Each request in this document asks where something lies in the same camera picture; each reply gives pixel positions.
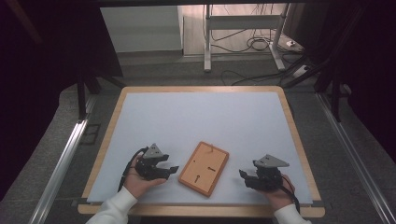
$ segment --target wooden frame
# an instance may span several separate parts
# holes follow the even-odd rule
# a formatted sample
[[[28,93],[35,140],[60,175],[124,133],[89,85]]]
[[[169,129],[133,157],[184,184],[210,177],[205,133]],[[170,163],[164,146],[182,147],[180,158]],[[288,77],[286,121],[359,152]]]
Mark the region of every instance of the wooden frame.
[[[276,92],[282,104],[288,122],[290,133],[294,141],[300,162],[303,166],[304,174],[307,180],[312,199],[315,203],[321,204],[321,198],[318,192],[317,184],[312,175],[311,168],[305,156],[303,144],[297,132],[293,117],[291,115],[288,102],[283,90],[276,86],[262,87],[218,87],[218,86],[200,86],[200,87],[126,87],[122,90],[120,98],[116,104],[111,121],[108,124],[105,137],[99,149],[95,163],[92,167],[90,177],[82,194],[82,198],[88,198],[93,183],[100,171],[103,159],[106,155],[111,136],[114,132],[117,120],[122,110],[123,102],[129,92]],[[81,214],[95,214],[100,208],[100,204],[79,204],[78,211]],[[169,205],[169,204],[136,204],[131,210],[133,216],[176,216],[176,217],[272,217],[273,210],[269,205]],[[320,206],[303,206],[301,207],[303,217],[323,217],[325,209]]]

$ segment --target human hand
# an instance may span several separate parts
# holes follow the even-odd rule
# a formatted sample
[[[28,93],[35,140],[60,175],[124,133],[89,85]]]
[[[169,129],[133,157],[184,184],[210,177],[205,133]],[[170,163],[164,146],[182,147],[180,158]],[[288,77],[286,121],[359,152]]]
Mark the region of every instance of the human hand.
[[[290,192],[294,192],[295,187],[291,184],[289,177],[287,175],[282,175],[282,177],[283,187],[288,189]],[[281,189],[277,189],[276,191],[272,192],[258,190],[258,192],[263,194],[268,199],[275,211],[293,203],[293,200],[290,198],[290,196]]]
[[[134,168],[136,166],[137,159],[140,157],[142,156],[139,155],[132,161],[131,169],[129,169],[128,175],[126,176],[123,185],[132,195],[134,195],[136,199],[143,195],[149,188],[161,185],[166,182],[166,179],[163,178],[145,180],[142,176],[140,176]]]

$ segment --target wire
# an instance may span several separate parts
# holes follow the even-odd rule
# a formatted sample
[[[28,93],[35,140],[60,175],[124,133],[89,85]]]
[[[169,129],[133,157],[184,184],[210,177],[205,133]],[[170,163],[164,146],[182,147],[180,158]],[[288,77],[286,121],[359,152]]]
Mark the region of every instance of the wire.
[[[205,35],[205,5],[203,5],[203,8],[202,8],[202,32],[204,33],[204,40],[206,40],[206,35]]]
[[[139,155],[141,152],[145,153],[145,152],[147,152],[147,150],[148,150],[147,147],[145,147],[145,148],[140,148],[140,149],[132,156],[131,160],[128,161],[128,163],[126,164],[125,170],[124,170],[124,172],[122,173],[122,177],[121,177],[121,180],[120,180],[119,190],[118,190],[118,191],[121,190],[121,188],[122,188],[122,186],[123,186],[123,184],[124,184],[124,182],[125,182],[126,176],[127,176],[128,173],[129,173],[129,169],[131,169],[131,164],[132,164],[132,162],[134,161],[134,159],[135,159],[135,158],[137,157],[137,155]]]
[[[291,186],[291,183],[289,182],[289,180],[288,180],[287,178],[285,178],[285,176],[282,176],[282,178],[283,178],[284,180],[286,180],[286,182],[288,182],[289,187],[290,187],[290,189],[291,189],[291,192],[294,193],[294,189],[293,189],[293,187]]]
[[[294,204],[296,205],[297,212],[300,213],[300,202],[298,201],[297,197],[295,196],[294,192],[291,193],[290,190],[286,189],[283,186],[279,186],[279,188],[285,192],[289,197],[294,201]]]
[[[230,15],[230,12],[227,10],[227,7],[226,7],[227,5],[224,5],[224,9],[227,11],[227,14],[228,15]]]
[[[278,78],[281,75],[283,75],[284,72],[275,73],[275,74],[269,74],[269,75],[260,75],[260,76],[256,76],[256,77],[245,77],[245,76],[243,76],[243,75],[241,75],[241,74],[239,74],[239,73],[237,73],[235,71],[225,70],[225,71],[222,71],[221,75],[220,75],[221,81],[222,81],[224,86],[226,86],[224,78],[223,78],[225,73],[232,73],[232,74],[235,74],[235,75],[237,75],[237,76],[242,78],[241,80],[235,81],[234,83],[231,84],[231,86],[234,86],[234,85],[236,85],[238,83],[241,83],[241,82],[244,82],[244,81],[247,81],[247,80],[250,80],[250,81],[253,81],[253,82],[262,82],[264,80]]]
[[[289,53],[284,53],[284,54],[282,54],[282,59],[283,59],[283,61],[285,61],[286,63],[297,63],[297,61],[300,59],[297,59],[296,61],[294,61],[294,62],[291,62],[291,61],[289,61],[289,59],[286,59],[285,58],[285,56],[287,56],[287,55],[302,55],[302,53],[295,53],[295,52],[289,52]]]
[[[228,37],[231,37],[231,36],[233,36],[233,35],[240,34],[240,33],[244,32],[244,31],[246,31],[246,30],[247,30],[247,29],[241,30],[241,31],[238,31],[238,32],[233,33],[233,34],[231,34],[231,35],[226,35],[226,36],[224,36],[224,37],[222,37],[222,38],[219,38],[219,39],[215,39],[215,37],[213,37],[213,32],[212,32],[212,31],[210,31],[210,34],[212,35],[212,39],[213,39],[214,41],[220,41],[220,40],[226,39],[226,38],[228,38]]]
[[[254,44],[256,44],[256,43],[266,43],[266,45],[265,45],[264,48],[259,49],[259,48],[254,47]],[[268,49],[268,47],[269,47],[268,42],[266,42],[264,39],[262,39],[260,37],[251,37],[251,38],[249,38],[247,40],[247,48],[246,49],[241,49],[241,50],[226,49],[226,48],[224,48],[222,46],[219,46],[219,45],[211,45],[211,46],[212,47],[216,47],[216,48],[220,48],[220,49],[224,49],[224,50],[227,50],[227,51],[232,52],[232,53],[240,53],[240,52],[247,51],[249,49],[255,49],[257,51],[264,51],[264,50]]]
[[[303,54],[303,56],[301,58],[299,58],[296,62],[292,63],[290,65],[290,67],[288,68],[288,71],[294,71],[295,67],[299,64],[302,64],[307,58],[306,54]],[[290,76],[291,74],[293,74],[292,72],[288,72],[285,76],[281,77],[279,79],[279,82],[277,83],[277,86],[282,86],[282,81],[283,79],[285,79],[286,77]]]

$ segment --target aluminum rail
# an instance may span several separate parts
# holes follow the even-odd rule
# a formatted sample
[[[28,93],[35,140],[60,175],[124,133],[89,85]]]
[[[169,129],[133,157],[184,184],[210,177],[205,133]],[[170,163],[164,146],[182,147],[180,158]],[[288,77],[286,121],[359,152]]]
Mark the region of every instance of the aluminum rail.
[[[395,224],[396,219],[394,215],[394,211],[391,210],[388,201],[384,197],[381,192],[381,189],[373,180],[372,176],[370,175],[369,171],[367,170],[364,162],[361,160],[361,157],[354,147],[353,143],[349,139],[347,132],[345,131],[341,122],[338,122],[335,117],[332,115],[330,108],[330,103],[327,100],[327,96],[325,93],[317,93],[317,97],[322,105],[322,108],[329,119],[340,143],[342,144],[348,158],[355,169],[361,183],[363,184],[364,189],[366,190],[367,194],[369,195],[376,212],[382,219],[383,223],[387,224]]]
[[[44,223],[49,214],[50,208],[52,207],[53,201],[58,193],[59,188],[64,181],[64,176],[69,168],[70,162],[73,159],[74,153],[78,147],[79,140],[83,135],[89,118],[92,113],[93,106],[96,103],[96,96],[90,96],[87,101],[87,115],[85,119],[81,122],[78,122],[71,133],[69,140],[67,141],[66,146],[64,147],[64,152],[62,153],[58,163],[49,179],[49,182],[44,189],[43,194],[41,195],[40,200],[33,212],[29,224],[38,224]]]

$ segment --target orange board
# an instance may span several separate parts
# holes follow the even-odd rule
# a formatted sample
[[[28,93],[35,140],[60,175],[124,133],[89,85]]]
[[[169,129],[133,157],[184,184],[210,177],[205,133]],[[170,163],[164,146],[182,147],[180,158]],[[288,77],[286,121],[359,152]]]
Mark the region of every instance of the orange board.
[[[200,142],[184,167],[178,181],[210,197],[229,158],[229,153]]]

